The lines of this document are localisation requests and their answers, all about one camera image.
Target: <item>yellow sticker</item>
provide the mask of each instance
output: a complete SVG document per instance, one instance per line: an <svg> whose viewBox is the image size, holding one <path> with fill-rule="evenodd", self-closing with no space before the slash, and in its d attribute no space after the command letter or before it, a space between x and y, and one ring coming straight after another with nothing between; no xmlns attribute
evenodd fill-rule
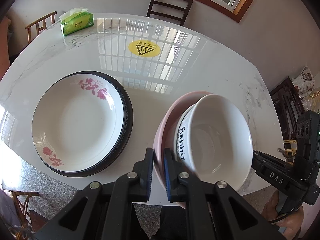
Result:
<svg viewBox="0 0 320 240"><path fill-rule="evenodd" d="M129 50L141 57L155 57L160 54L160 47L151 41L133 41L129 44Z"/></svg>

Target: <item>metal screw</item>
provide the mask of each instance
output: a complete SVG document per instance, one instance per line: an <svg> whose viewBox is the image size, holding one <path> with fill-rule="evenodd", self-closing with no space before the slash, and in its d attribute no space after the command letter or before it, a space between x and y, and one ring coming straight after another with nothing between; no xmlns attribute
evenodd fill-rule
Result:
<svg viewBox="0 0 320 240"><path fill-rule="evenodd" d="M137 177L138 174L135 173L134 171L131 171L131 172L129 172L129 173L127 174L127 176L128 176L128 178L133 179L133 178Z"/></svg>
<svg viewBox="0 0 320 240"><path fill-rule="evenodd" d="M217 185L219 188L225 188L225 187L227 187L228 184L225 181L220 180L217 182Z"/></svg>
<svg viewBox="0 0 320 240"><path fill-rule="evenodd" d="M90 185L89 185L89 187L90 187L91 189L96 189L96 188L100 187L100 183L97 182L97 181L91 182Z"/></svg>
<svg viewBox="0 0 320 240"><path fill-rule="evenodd" d="M179 177L182 178L182 179L186 179L186 178L189 178L189 173L183 171L179 174Z"/></svg>

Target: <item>granite floor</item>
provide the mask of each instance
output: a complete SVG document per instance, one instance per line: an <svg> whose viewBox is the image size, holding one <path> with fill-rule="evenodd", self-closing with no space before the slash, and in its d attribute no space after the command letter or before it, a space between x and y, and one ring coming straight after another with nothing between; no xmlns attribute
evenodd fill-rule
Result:
<svg viewBox="0 0 320 240"><path fill-rule="evenodd" d="M37 170L13 151L1 151L0 145L0 183L3 189L37 191L40 197L30 199L29 208L51 219L73 197L76 188L57 181ZM275 188L270 186L244 196L256 210L262 211ZM149 237L159 228L161 206L135 204L141 227Z"/></svg>

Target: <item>person's hand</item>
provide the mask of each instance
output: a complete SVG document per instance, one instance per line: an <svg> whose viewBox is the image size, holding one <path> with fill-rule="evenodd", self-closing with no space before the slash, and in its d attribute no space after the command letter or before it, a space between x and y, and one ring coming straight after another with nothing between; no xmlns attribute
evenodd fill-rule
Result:
<svg viewBox="0 0 320 240"><path fill-rule="evenodd" d="M267 202L264 205L263 211L261 215L267 220L271 221L278 217L281 217L282 215L278 216L278 213L276 211L276 206L279 201L279 191L273 193L272 197L269 199L269 202ZM299 209L291 214L290 216L276 222L276 225L282 228L286 228L286 230L283 232L283 235L287 240L291 240L295 237L297 232L299 231L301 225L303 222L303 207L300 206Z"/></svg>

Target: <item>rose print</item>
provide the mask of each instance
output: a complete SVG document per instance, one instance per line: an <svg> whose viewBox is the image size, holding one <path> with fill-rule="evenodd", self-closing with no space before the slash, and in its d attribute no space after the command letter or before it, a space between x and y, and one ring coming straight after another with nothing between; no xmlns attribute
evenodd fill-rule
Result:
<svg viewBox="0 0 320 240"><path fill-rule="evenodd" d="M52 150L50 150L50 148L47 146L43 147L42 153L45 155L52 156ZM49 160L51 161L52 166L58 167L59 165L63 165L63 163L61 162L62 160L58 159L55 153L53 154L53 158L49 157Z"/></svg>
<svg viewBox="0 0 320 240"><path fill-rule="evenodd" d="M82 79L79 81L79 83L77 83L77 85L80 85L81 89L90 90L93 95L96 95L97 92L97 97L105 100L107 89L99 89L99 86L97 84L103 85L100 81L93 80L93 78L87 78L85 81Z"/></svg>

